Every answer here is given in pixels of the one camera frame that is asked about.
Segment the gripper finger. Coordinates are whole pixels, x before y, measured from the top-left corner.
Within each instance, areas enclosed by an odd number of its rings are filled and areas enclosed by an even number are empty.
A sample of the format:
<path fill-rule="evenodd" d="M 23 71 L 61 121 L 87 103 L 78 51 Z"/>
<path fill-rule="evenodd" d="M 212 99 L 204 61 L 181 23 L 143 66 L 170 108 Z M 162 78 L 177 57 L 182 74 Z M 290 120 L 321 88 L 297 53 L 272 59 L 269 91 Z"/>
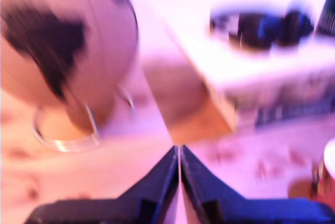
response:
<path fill-rule="evenodd" d="M 178 187 L 178 147 L 173 146 L 149 173 L 117 198 L 115 223 L 162 223 Z"/>
<path fill-rule="evenodd" d="M 181 146 L 181 181 L 200 223 L 245 223 L 234 207 L 245 198 L 216 177 L 185 145 Z"/>

